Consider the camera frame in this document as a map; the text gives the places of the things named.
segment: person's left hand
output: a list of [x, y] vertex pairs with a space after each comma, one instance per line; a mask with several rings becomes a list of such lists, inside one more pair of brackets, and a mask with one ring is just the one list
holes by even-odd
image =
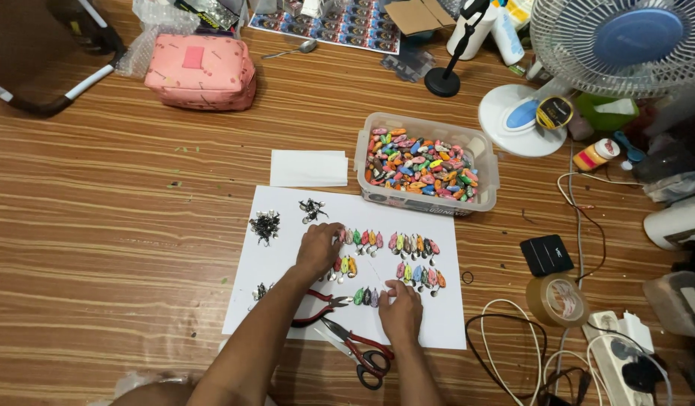
[[314, 282], [323, 276], [335, 263], [343, 243], [340, 240], [333, 243], [332, 237], [340, 235], [343, 227], [340, 223], [323, 223], [319, 226], [313, 224], [303, 235], [295, 266], [301, 272], [307, 272], [310, 281]]

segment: yellow bottle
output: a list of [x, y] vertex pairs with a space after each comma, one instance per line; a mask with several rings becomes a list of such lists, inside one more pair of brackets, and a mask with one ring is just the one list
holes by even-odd
[[612, 139], [604, 138], [585, 150], [574, 155], [574, 163], [581, 171], [592, 171], [621, 153], [618, 144]]

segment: pink pouch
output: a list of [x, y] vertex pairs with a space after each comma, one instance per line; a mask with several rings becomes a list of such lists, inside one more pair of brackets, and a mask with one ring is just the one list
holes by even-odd
[[144, 85], [167, 106], [245, 110], [255, 96], [255, 69], [240, 40], [161, 34]]

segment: wood grain surface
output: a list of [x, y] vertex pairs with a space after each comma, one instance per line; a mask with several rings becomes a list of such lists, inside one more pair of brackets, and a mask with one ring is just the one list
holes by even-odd
[[[140, 32], [131, 2], [101, 5], [130, 43]], [[448, 62], [449, 34], [439, 33], [429, 46], [439, 66]], [[497, 85], [524, 83], [489, 44], [458, 63], [461, 92], [442, 99], [422, 82], [397, 79], [380, 66], [378, 53], [321, 44], [307, 55], [262, 61], [300, 41], [251, 29], [243, 36], [259, 75], [254, 105], [244, 112], [163, 106], [141, 80], [117, 75], [47, 120], [0, 101], [0, 406], [108, 399], [127, 371], [201, 374], [225, 338], [220, 331], [252, 196], [256, 185], [269, 183], [271, 149], [344, 150], [352, 157], [358, 130], [375, 111], [479, 129], [481, 97]], [[103, 64], [78, 54], [58, 57], [44, 62], [38, 76], [24, 74], [14, 59], [0, 59], [0, 67], [21, 73], [25, 81], [14, 86], [49, 95]], [[560, 234], [578, 263], [576, 216], [555, 185], [569, 158], [569, 143], [541, 159], [499, 152], [496, 207], [455, 220], [461, 270], [475, 275], [461, 287], [466, 319], [497, 298], [527, 311], [531, 276], [520, 241]], [[620, 179], [617, 166], [610, 173]], [[173, 181], [181, 186], [168, 189]], [[320, 190], [359, 193], [353, 172], [348, 187]], [[628, 309], [649, 325], [669, 363], [674, 404], [687, 404], [693, 396], [677, 369], [687, 344], [664, 333], [641, 290], [676, 260], [643, 233], [642, 219], [659, 206], [640, 189], [583, 177], [575, 178], [574, 191], [578, 202], [595, 206], [589, 214], [607, 236], [605, 265], [583, 284], [591, 307]], [[586, 220], [583, 251], [590, 270], [602, 249], [599, 231]], [[285, 268], [292, 261], [286, 258]], [[528, 331], [513, 321], [486, 321], [501, 375], [523, 394], [531, 392], [537, 366]], [[563, 330], [547, 331], [550, 354]], [[469, 334], [479, 341], [478, 325]], [[584, 353], [579, 329], [570, 331], [566, 347]], [[478, 348], [485, 357], [482, 343]], [[450, 404], [512, 404], [469, 351], [426, 352]], [[570, 358], [564, 365], [582, 366]], [[398, 375], [396, 369], [371, 392], [331, 345], [289, 340], [270, 395], [280, 405], [398, 404]], [[562, 381], [560, 393], [567, 389]], [[658, 392], [664, 404], [663, 384]], [[585, 404], [597, 404], [593, 386]]]

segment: power strip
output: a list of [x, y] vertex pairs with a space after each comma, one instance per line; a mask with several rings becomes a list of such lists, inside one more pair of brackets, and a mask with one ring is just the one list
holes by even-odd
[[[588, 321], [602, 329], [619, 331], [618, 318], [613, 311], [597, 311], [591, 314]], [[595, 337], [605, 335], [606, 332], [596, 330], [584, 324], [583, 334], [586, 335], [586, 339], [590, 342]], [[608, 390], [608, 399], [613, 406], [654, 406], [654, 400], [650, 394], [634, 391], [623, 382], [621, 369], [623, 365], [631, 362], [631, 357], [621, 360], [614, 354], [611, 349], [611, 342], [614, 339], [621, 340], [615, 337], [607, 337], [597, 340], [591, 346], [592, 357], [596, 360], [598, 370], [601, 372], [603, 382]]]

